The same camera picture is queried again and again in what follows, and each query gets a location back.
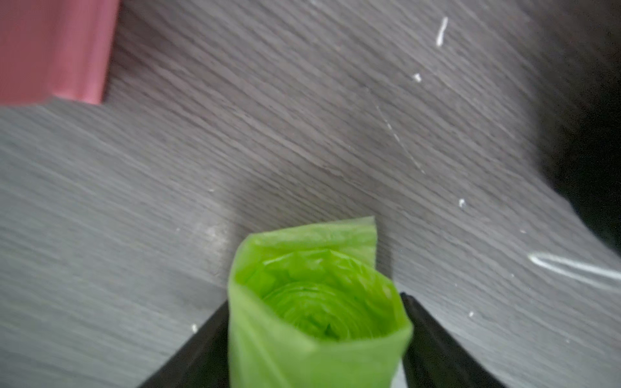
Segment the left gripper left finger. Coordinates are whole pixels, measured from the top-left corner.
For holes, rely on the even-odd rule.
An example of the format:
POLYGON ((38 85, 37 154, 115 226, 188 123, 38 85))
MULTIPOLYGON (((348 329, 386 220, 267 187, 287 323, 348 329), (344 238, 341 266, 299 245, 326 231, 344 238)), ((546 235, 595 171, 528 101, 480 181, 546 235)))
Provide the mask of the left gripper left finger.
POLYGON ((227 388, 228 323, 225 302, 140 388, 227 388))

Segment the green trash bag roll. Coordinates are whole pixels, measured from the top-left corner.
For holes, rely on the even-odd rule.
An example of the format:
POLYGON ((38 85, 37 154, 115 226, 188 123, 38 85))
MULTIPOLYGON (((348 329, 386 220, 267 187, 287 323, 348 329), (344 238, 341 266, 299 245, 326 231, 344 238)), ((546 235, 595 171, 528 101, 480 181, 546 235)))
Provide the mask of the green trash bag roll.
POLYGON ((231 266, 234 387, 388 387, 413 334, 372 217, 250 234, 231 266))

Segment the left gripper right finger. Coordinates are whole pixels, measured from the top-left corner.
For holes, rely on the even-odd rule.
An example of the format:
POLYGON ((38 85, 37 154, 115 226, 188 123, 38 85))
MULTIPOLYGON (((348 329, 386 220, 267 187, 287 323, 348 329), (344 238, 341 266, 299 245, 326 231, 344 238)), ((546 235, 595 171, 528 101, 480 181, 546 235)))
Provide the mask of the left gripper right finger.
POLYGON ((505 388, 415 297, 400 296, 414 326, 402 361, 409 387, 505 388))

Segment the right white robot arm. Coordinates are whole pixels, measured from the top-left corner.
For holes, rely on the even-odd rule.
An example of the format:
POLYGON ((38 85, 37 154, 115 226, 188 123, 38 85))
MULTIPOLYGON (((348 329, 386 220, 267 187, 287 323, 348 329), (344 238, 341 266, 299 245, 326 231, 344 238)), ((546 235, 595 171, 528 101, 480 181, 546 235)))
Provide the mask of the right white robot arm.
POLYGON ((538 166, 583 224, 620 253, 620 64, 543 79, 538 166))

